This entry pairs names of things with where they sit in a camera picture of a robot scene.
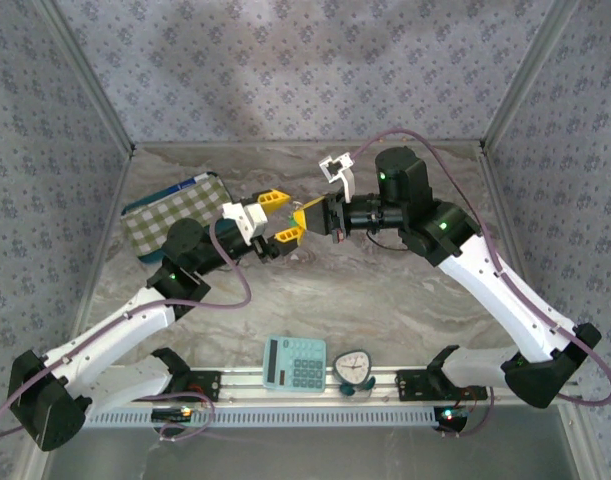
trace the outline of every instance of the green checkered pencil case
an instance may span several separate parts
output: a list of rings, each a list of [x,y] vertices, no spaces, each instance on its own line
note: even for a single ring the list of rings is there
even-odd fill
[[[231,196],[218,175],[204,173],[128,205],[121,223],[138,258],[154,263],[163,257],[160,248],[174,222],[189,217],[207,226],[229,201]]]

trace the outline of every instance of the patterned wall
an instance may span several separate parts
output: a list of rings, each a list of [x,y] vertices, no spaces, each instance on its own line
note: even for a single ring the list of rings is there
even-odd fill
[[[481,138],[551,0],[59,0],[131,139]]]
[[[71,333],[123,163],[113,145],[31,3],[0,0],[0,404],[14,357]],[[0,441],[0,479],[20,438]]]
[[[611,365],[611,1],[581,1],[493,158],[534,281]],[[609,388],[594,365],[580,382]],[[611,407],[593,419],[611,469]]]

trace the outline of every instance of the white clock face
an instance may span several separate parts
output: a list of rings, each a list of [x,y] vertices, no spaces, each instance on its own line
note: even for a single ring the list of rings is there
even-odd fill
[[[338,357],[334,366],[343,381],[359,385],[369,375],[370,360],[365,352],[349,352]]]

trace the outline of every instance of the marble surface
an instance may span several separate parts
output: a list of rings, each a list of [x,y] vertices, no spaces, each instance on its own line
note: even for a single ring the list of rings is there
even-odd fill
[[[377,191],[374,157],[385,147],[371,147],[357,162],[357,193]],[[427,161],[435,196],[462,204],[429,152],[414,147]],[[218,172],[233,195],[243,197],[270,187],[306,202],[333,191],[317,162],[341,147],[161,147],[137,150],[123,202],[134,201],[197,173]],[[455,176],[481,209],[493,232],[496,219],[475,157],[475,147],[444,149]],[[267,233],[288,226],[295,204],[283,207]],[[377,237],[397,245],[395,231]],[[241,266],[253,301],[243,310],[194,309],[181,321],[141,343],[121,361],[143,358],[169,346],[192,366],[258,366],[270,334],[323,338],[328,362],[351,348],[365,348],[377,365],[421,365],[443,347],[499,347],[511,339],[460,285],[409,252],[391,252],[371,244],[362,232],[334,245],[330,237],[307,234],[291,256],[263,265],[253,255]],[[96,288],[89,324],[116,310],[156,270],[139,262],[120,225]],[[212,290],[206,301],[232,303],[243,296],[227,271],[207,276]]]

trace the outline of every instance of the calculator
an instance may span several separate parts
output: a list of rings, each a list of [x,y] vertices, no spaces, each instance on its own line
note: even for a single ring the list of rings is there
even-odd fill
[[[263,385],[289,392],[325,391],[324,340],[272,335],[265,345]]]

